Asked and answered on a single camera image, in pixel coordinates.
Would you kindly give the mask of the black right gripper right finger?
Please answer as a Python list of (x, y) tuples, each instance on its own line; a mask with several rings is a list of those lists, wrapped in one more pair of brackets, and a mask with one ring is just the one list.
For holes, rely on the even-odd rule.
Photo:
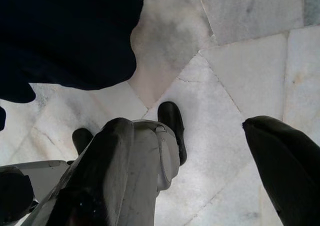
[(242, 124), (262, 184), (285, 226), (320, 224), (320, 147), (270, 116)]

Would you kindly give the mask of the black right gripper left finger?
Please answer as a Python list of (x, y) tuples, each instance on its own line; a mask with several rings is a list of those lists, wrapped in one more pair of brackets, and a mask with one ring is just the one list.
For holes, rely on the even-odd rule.
[(115, 118), (93, 137), (25, 226), (115, 226), (128, 179), (134, 124)]

